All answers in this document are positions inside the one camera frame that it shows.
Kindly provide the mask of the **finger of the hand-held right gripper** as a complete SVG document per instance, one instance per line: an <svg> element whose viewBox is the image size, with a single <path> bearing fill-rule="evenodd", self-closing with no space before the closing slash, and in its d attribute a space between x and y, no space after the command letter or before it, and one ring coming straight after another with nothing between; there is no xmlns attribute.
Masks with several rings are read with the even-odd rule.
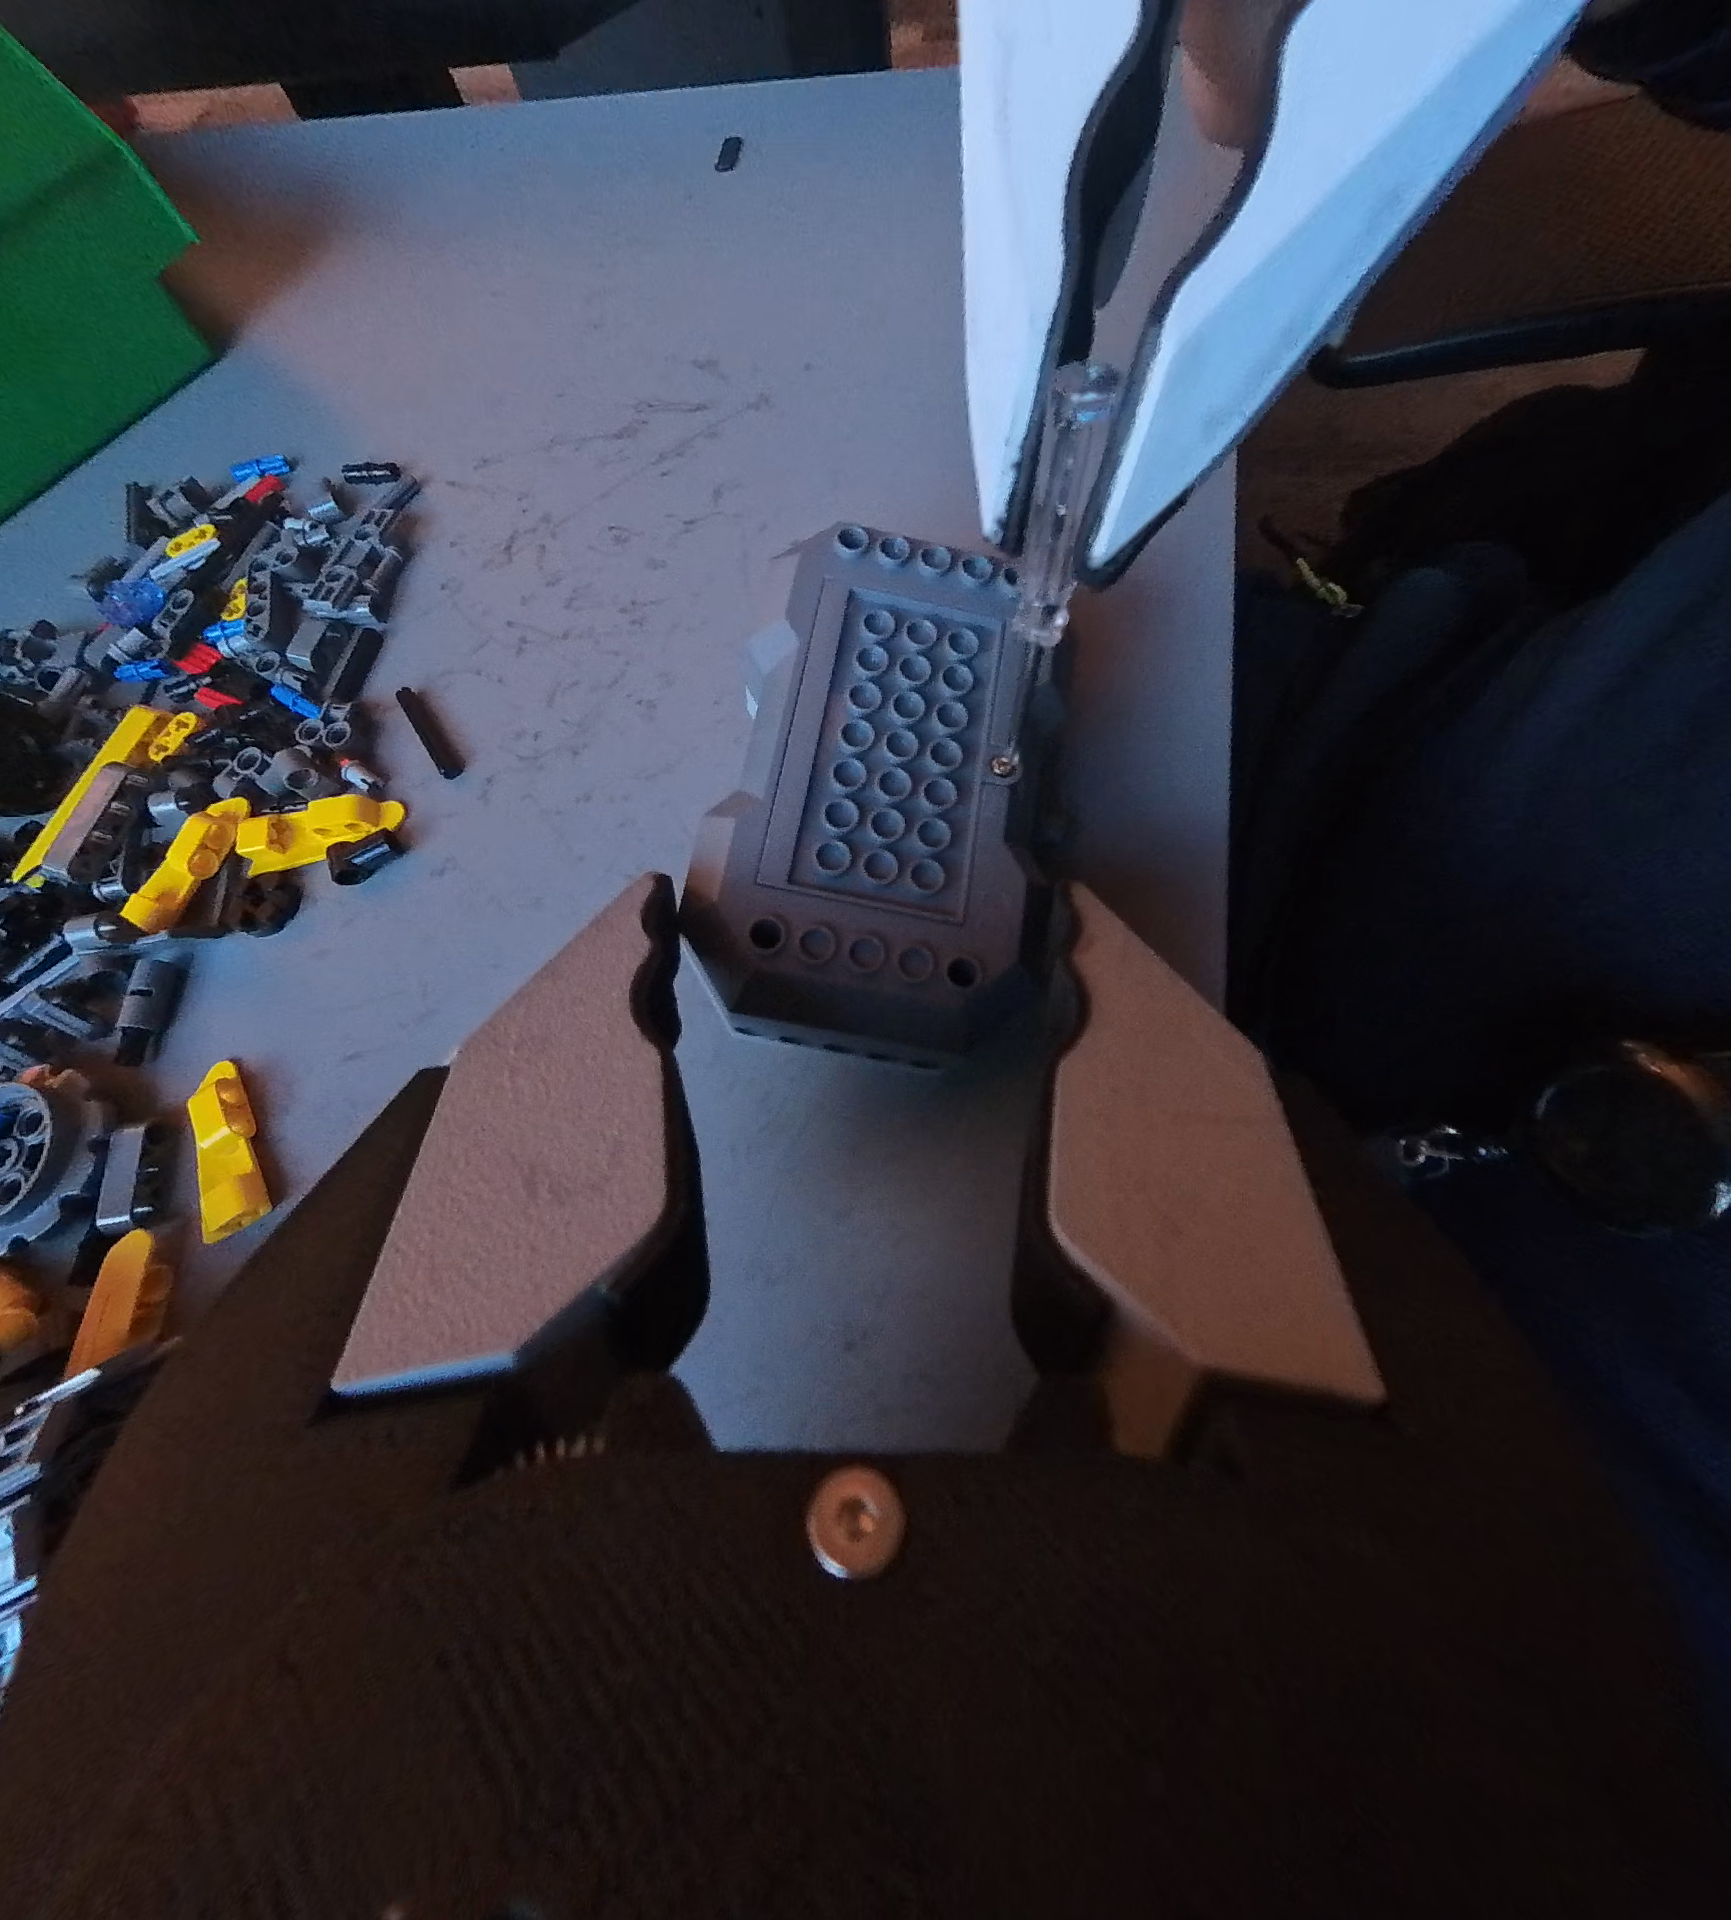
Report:
<svg viewBox="0 0 1731 1920"><path fill-rule="evenodd" d="M1261 148L1155 295L1085 520L1103 585L1345 319L1570 34L1568 1L1319 1Z"/></svg>
<svg viewBox="0 0 1731 1920"><path fill-rule="evenodd" d="M977 516L1021 547L1051 375L1091 352L1107 232L1141 180L1177 31L1165 1L963 1L965 400Z"/></svg>

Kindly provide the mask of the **short yellow curved piece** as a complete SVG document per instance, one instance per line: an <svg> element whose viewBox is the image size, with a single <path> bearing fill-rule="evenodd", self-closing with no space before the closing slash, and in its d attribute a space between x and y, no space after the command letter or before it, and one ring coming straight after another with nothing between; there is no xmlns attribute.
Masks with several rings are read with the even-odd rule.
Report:
<svg viewBox="0 0 1731 1920"><path fill-rule="evenodd" d="M253 1097L235 1059L205 1069L185 1102L195 1153L195 1179L205 1245L215 1245L265 1219L271 1194L253 1146Z"/></svg>

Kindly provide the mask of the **black round badge reel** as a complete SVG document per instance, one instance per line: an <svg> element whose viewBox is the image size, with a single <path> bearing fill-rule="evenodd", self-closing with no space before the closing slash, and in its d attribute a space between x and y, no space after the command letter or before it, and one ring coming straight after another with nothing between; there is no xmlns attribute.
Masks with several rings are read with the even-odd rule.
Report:
<svg viewBox="0 0 1731 1920"><path fill-rule="evenodd" d="M1731 1209L1731 1073L1656 1041L1596 1044L1530 1099L1520 1141L1584 1215L1674 1235Z"/></svg>

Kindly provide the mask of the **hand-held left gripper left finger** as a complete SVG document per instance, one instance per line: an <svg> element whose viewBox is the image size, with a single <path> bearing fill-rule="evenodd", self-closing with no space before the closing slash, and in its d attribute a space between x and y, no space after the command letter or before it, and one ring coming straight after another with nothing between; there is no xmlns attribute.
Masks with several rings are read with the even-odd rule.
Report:
<svg viewBox="0 0 1731 1920"><path fill-rule="evenodd" d="M331 1374L341 1402L663 1371L709 1299L677 897L631 880L455 1050Z"/></svg>

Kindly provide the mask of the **clear-handled screwdriver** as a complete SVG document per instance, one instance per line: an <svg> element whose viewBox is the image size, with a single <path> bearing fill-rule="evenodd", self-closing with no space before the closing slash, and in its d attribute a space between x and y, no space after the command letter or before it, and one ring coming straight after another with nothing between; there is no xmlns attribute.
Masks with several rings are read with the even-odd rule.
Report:
<svg viewBox="0 0 1731 1920"><path fill-rule="evenodd" d="M1005 718L993 727L993 752L1021 750L1025 715L1049 656L1065 635L1081 531L1091 490L1107 447L1121 374L1095 359L1059 366L1049 381L1037 439L1037 464L1021 526L1017 560L1019 605L1007 626L1017 665Z"/></svg>

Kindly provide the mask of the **pile of small brick pieces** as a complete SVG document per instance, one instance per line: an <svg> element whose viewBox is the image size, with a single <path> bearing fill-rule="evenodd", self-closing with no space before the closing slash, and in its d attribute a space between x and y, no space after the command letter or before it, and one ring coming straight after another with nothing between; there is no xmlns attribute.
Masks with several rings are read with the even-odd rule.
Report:
<svg viewBox="0 0 1731 1920"><path fill-rule="evenodd" d="M127 483L87 614L0 632L0 692L57 721L71 781L0 820L0 1082L155 1052L197 942L283 931L303 878L355 888L407 852L367 683L419 479L311 482L281 454Z"/></svg>

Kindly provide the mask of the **long yellow panel piece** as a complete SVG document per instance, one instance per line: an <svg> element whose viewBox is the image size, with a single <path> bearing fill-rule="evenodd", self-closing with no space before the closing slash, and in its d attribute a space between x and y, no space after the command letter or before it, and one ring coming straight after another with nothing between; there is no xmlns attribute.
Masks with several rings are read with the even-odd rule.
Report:
<svg viewBox="0 0 1731 1920"><path fill-rule="evenodd" d="M163 1332L175 1263L151 1227L133 1227L111 1241L101 1259L77 1332L65 1380L89 1374L117 1355L151 1346Z"/></svg>

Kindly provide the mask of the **green plastic bin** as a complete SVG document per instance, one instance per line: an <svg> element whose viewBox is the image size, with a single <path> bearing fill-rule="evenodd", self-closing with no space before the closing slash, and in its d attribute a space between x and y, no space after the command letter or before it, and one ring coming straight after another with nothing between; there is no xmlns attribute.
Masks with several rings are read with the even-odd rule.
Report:
<svg viewBox="0 0 1731 1920"><path fill-rule="evenodd" d="M0 27L0 523L211 362L141 157Z"/></svg>

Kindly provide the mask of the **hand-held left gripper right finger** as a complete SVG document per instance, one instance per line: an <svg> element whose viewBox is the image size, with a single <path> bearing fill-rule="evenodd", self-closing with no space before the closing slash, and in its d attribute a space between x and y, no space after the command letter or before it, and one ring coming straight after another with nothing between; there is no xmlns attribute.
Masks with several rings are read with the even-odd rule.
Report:
<svg viewBox="0 0 1731 1920"><path fill-rule="evenodd" d="M1051 1054L1021 1174L1023 1443L1171 1456L1231 1396L1384 1384L1259 1050L1093 889L1047 922Z"/></svg>

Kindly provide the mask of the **grey studded battery box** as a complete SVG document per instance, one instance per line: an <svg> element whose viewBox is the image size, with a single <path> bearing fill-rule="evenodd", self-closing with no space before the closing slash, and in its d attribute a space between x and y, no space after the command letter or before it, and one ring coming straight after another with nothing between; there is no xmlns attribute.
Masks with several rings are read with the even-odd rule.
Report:
<svg viewBox="0 0 1731 1920"><path fill-rule="evenodd" d="M799 549L679 900L735 1031L941 1069L1037 989L1039 790L991 737L1019 598L1003 556L861 522Z"/></svg>

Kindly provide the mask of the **black cloth with zip pull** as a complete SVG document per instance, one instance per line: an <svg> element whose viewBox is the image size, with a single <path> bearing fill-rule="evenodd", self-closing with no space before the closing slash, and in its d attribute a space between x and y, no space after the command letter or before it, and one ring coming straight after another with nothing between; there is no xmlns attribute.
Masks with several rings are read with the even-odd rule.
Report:
<svg viewBox="0 0 1731 1920"><path fill-rule="evenodd" d="M1359 805L1402 766L1456 672L1542 609L1516 516L1568 387L1514 395L1414 465L1365 477L1303 552L1343 602L1241 582L1233 629L1225 1006L1273 1046L1281 976Z"/></svg>

